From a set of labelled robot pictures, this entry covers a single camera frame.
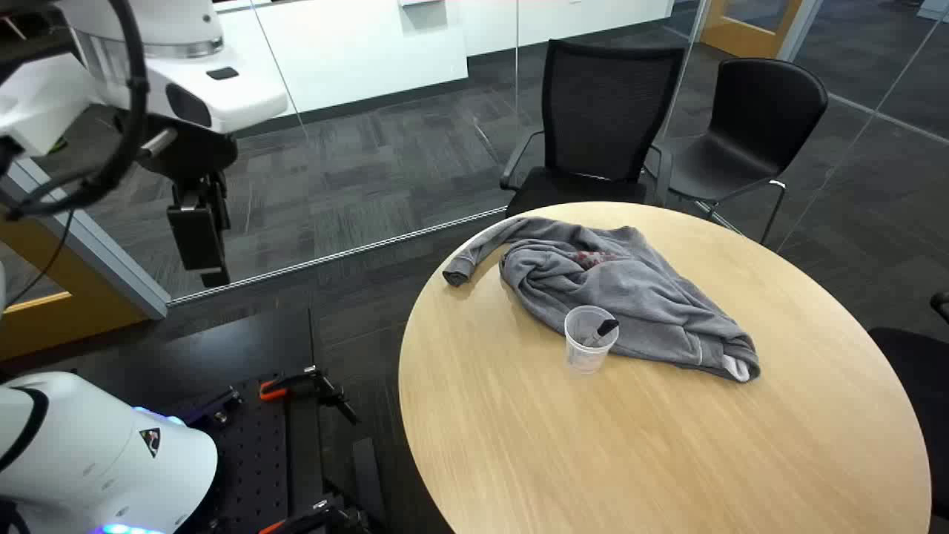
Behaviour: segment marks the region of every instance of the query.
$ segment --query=plastic cup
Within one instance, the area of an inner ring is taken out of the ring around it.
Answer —
[[[603,359],[612,352],[612,348],[619,339],[619,325],[600,336],[606,319],[618,319],[618,316],[600,306],[577,306],[564,316],[569,371],[594,374],[603,364]]]

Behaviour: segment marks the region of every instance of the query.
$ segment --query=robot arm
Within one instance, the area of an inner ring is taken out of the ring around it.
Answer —
[[[0,497],[33,534],[171,534],[217,475],[207,432],[134,410],[76,374],[2,383],[0,411]]]
[[[0,0],[0,12],[10,5],[35,0]],[[84,70],[72,64],[67,78],[73,85],[87,78],[87,94],[66,89],[61,64],[27,64],[0,89],[0,137],[18,138],[27,153],[44,153],[90,100],[128,109],[128,121],[113,156],[93,177],[58,202],[42,202],[66,183],[50,181],[10,220],[84,207],[118,186],[139,153],[146,113],[230,134],[284,109],[282,85],[254,78],[226,48],[211,0],[58,0],[57,5],[84,58]]]

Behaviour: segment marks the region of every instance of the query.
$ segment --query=glass wall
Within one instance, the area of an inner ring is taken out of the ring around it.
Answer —
[[[226,45],[288,94],[288,109],[233,134],[226,170],[230,278],[382,244],[478,213],[500,213],[505,165],[540,128],[548,38],[612,48],[687,48],[658,137],[696,137],[729,57],[782,57],[831,89],[831,109],[787,170],[788,195],[767,247],[809,269],[864,319],[929,316],[920,296],[942,275],[947,0],[228,0]],[[757,42],[735,26],[758,26]],[[81,176],[115,141],[113,113],[93,106],[42,156]],[[543,162],[543,141],[521,170]],[[726,202],[742,230],[766,224],[775,192]],[[90,213],[170,293],[202,290],[180,267],[165,207],[171,183],[134,170]],[[917,315],[893,300],[913,300]]]
[[[947,3],[933,0],[825,0],[812,24],[788,35],[776,57],[812,70],[831,106],[795,162],[767,247],[804,267],[867,325],[902,325],[949,339],[929,312],[929,296],[949,285],[949,33]],[[757,20],[766,3],[726,3],[726,17]],[[705,128],[726,17],[696,20],[678,100],[663,141],[675,144]],[[757,236],[775,192],[758,189],[721,204],[721,213]]]

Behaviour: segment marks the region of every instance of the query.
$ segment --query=gray shirt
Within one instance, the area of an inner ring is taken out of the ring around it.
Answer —
[[[500,244],[512,244],[500,278],[548,328],[564,331],[575,306],[603,306],[619,319],[619,355],[692,364],[738,383],[758,376],[752,340],[640,230],[517,217],[459,248],[443,275],[465,285]]]

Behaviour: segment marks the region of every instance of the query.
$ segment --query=white cabinet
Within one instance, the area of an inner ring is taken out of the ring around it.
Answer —
[[[469,57],[649,24],[672,14],[672,0],[459,0]]]
[[[223,12],[220,20],[241,57],[284,81],[299,113],[469,78],[448,0],[411,8],[395,0],[299,0]]]

